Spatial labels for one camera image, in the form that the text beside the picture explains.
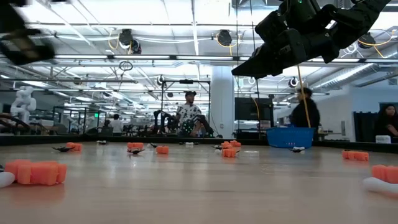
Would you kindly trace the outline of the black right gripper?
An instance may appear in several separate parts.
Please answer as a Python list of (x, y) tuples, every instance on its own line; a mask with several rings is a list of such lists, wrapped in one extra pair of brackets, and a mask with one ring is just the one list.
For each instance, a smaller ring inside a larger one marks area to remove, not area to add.
[(282, 1), (255, 27), (264, 43), (254, 55), (234, 68), (234, 76), (263, 78), (316, 57), (325, 63), (337, 58), (339, 48), (326, 28), (335, 9), (321, 9), (314, 0)]

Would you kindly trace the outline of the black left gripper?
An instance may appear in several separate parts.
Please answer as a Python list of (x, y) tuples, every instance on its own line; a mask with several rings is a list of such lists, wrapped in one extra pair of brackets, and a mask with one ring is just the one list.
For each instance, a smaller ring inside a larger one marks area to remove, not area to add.
[(15, 65), (53, 59), (55, 51), (52, 44), (46, 40), (37, 44), (31, 36), (41, 38), (42, 32), (38, 29), (24, 29), (2, 36), (1, 53)]

